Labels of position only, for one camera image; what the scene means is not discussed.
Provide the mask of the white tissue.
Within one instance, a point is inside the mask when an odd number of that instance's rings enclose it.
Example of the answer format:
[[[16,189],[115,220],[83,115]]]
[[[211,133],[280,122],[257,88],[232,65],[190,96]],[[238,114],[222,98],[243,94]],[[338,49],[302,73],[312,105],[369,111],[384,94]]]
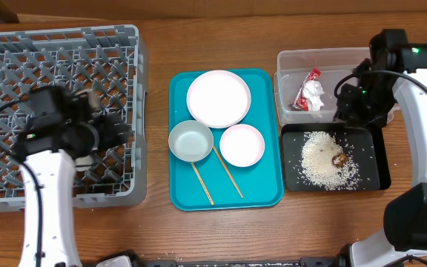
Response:
[[[322,85],[316,80],[306,82],[302,89],[302,109],[304,111],[320,111],[324,105],[321,95],[324,94]]]

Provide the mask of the dark brown food scrap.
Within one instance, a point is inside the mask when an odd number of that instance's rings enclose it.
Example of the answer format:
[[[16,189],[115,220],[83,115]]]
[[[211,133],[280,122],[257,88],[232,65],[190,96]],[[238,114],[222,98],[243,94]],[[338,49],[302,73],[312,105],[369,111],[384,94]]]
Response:
[[[332,157],[332,164],[338,168],[341,168],[348,162],[348,157],[345,153],[339,153]]]

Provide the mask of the red snack wrapper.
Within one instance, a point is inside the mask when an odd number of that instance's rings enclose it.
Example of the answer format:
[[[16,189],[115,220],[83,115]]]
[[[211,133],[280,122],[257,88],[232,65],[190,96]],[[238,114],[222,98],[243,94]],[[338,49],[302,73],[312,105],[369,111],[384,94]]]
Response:
[[[318,81],[321,72],[314,68],[299,87],[299,93],[292,102],[292,106],[302,111],[319,111],[324,105],[321,95],[324,94],[322,85]]]

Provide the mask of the pile of white rice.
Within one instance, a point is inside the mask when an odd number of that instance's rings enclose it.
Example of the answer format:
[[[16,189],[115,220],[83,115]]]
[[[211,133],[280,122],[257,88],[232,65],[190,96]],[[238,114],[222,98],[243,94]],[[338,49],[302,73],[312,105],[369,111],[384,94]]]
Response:
[[[306,185],[326,191],[358,189],[362,181],[360,164],[347,139],[339,139],[335,133],[309,131],[303,135],[304,144],[299,150],[295,185]],[[348,162],[338,168],[332,157],[345,153]]]

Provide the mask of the grey shallow bowl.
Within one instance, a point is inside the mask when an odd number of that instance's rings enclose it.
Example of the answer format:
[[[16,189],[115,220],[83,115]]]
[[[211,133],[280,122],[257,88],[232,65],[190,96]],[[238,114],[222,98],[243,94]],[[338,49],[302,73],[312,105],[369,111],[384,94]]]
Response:
[[[214,146],[214,136],[209,127],[196,120],[177,124],[169,134],[168,144],[171,152],[185,162],[198,162],[204,159]]]

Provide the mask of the wooden chopstick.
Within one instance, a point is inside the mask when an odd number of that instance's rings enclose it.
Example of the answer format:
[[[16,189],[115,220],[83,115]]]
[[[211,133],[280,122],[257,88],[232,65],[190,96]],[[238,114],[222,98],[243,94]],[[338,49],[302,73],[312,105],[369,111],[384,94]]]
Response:
[[[231,172],[229,171],[229,169],[228,169],[227,165],[225,164],[225,162],[224,162],[224,160],[223,160],[222,156],[220,155],[220,152],[217,150],[217,148],[216,148],[216,146],[215,146],[215,145],[213,146],[213,151],[214,151],[214,153],[216,154],[216,156],[217,156],[218,160],[220,161],[220,163],[222,164],[222,167],[224,168],[225,172],[227,173],[227,175],[228,175],[228,177],[229,177],[229,179],[230,179],[231,183],[232,183],[232,184],[233,184],[233,186],[235,187],[235,189],[236,189],[237,193],[238,193],[238,194],[240,195],[240,197],[243,199],[244,197],[243,197],[242,192],[241,192],[241,191],[240,191],[240,189],[239,189],[239,186],[237,185],[237,183],[236,183],[235,179],[233,178],[233,176],[232,176]]]
[[[200,175],[200,173],[199,173],[199,171],[198,171],[197,167],[195,166],[195,163],[194,163],[194,162],[191,162],[191,167],[192,167],[192,169],[194,170],[194,172],[195,172],[195,174],[196,174],[196,176],[197,176],[197,179],[199,180],[199,183],[201,184],[202,189],[203,189],[203,191],[205,192],[206,197],[208,198],[209,203],[210,203],[212,206],[214,206],[214,201],[213,201],[213,199],[212,199],[212,197],[211,197],[211,195],[210,195],[210,192],[209,192],[209,190],[207,189],[207,187],[206,187],[206,185],[205,185],[205,183],[204,183],[204,181],[203,181],[203,178],[201,177],[201,175]]]

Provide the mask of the large white round plate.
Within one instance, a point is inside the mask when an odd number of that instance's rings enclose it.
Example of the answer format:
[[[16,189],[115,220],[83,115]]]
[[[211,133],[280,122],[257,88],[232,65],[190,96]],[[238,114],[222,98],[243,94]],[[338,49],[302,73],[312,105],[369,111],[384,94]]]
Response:
[[[239,75],[227,70],[210,70],[194,79],[186,101],[195,120],[209,128],[228,128],[248,113],[251,92]]]

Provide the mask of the small pink-rimmed white bowl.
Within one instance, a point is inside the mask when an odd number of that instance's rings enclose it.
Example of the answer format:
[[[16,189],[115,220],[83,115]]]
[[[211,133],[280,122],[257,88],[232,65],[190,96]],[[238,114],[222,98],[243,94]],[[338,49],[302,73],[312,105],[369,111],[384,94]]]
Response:
[[[229,127],[221,136],[220,151],[231,165],[250,167],[261,160],[265,152],[265,140],[253,126],[237,124]]]

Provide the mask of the white ceramic cup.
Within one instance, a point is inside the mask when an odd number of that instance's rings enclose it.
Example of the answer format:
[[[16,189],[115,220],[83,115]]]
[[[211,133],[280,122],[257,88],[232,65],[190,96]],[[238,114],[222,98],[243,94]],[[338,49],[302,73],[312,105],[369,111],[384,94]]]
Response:
[[[76,166],[77,172],[86,171],[87,169],[91,168],[94,165],[95,165],[94,159],[91,155],[80,157],[75,160],[75,166]]]

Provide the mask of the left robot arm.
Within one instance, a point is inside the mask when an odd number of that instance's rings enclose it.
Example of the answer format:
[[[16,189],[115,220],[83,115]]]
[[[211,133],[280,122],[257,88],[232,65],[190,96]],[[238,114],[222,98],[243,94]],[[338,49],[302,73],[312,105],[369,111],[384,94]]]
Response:
[[[76,160],[125,144],[130,127],[116,114],[97,115],[91,90],[32,90],[33,116],[19,133],[14,158],[24,183],[24,243],[20,266],[80,266],[73,225]]]

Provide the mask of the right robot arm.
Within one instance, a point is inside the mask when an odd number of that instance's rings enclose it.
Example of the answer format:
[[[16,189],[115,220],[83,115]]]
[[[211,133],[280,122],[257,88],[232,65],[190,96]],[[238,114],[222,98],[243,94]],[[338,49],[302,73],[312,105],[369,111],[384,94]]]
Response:
[[[369,42],[370,56],[335,89],[334,120],[350,126],[383,126],[399,105],[407,128],[412,187],[385,207],[383,227],[345,245],[336,266],[401,266],[427,256],[427,44],[412,44],[402,29],[384,29]],[[357,85],[350,85],[350,77]]]

